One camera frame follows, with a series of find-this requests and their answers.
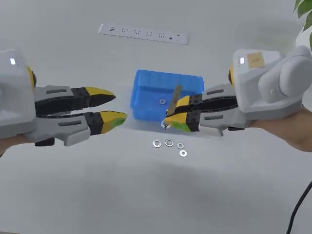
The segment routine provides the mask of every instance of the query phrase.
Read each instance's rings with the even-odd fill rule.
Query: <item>table surface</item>
[[[282,234],[312,178],[312,156],[257,129],[201,138],[135,121],[136,70],[227,82],[237,48],[293,46],[294,0],[4,0],[0,49],[23,51],[38,86],[95,86],[124,125],[72,147],[21,145],[0,161],[0,230],[21,234]],[[98,34],[105,22],[190,33],[177,45]],[[312,108],[312,93],[304,103]],[[152,147],[167,138],[175,147]],[[311,229],[312,194],[292,234]]]

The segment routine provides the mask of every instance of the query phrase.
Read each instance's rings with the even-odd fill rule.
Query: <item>blue container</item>
[[[130,104],[134,118],[163,121],[178,83],[183,86],[180,98],[204,91],[204,80],[199,76],[138,70]]]

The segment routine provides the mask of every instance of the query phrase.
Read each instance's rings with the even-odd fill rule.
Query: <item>silver washer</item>
[[[161,105],[166,104],[166,99],[161,99],[161,100],[159,100],[159,103],[160,103]]]
[[[171,139],[167,139],[167,140],[165,141],[165,145],[168,146],[168,147],[171,147],[171,146],[173,146],[174,144],[175,144],[174,141],[171,140]]]
[[[186,157],[187,152],[185,150],[180,150],[180,156],[181,157]]]
[[[153,146],[154,146],[155,148],[159,148],[159,147],[161,146],[160,140],[154,140],[154,141],[153,141]]]
[[[176,146],[177,146],[177,148],[180,149],[180,150],[182,150],[182,149],[184,148],[184,144],[181,143],[181,142],[178,143]]]
[[[165,121],[162,121],[162,122],[160,123],[160,126],[161,126],[162,128],[164,128],[164,129],[168,129],[168,128],[171,127],[171,125],[166,124]]]

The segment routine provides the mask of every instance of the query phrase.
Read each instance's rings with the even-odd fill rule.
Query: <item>electrical outlet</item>
[[[114,23],[102,24],[98,33],[103,35],[153,40],[187,45],[188,35],[185,33],[173,33],[169,31],[152,30],[146,28],[135,28],[119,26]]]

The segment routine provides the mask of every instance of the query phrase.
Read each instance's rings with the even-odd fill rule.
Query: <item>yellow label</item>
[[[247,61],[249,69],[265,67],[262,52],[247,54]]]

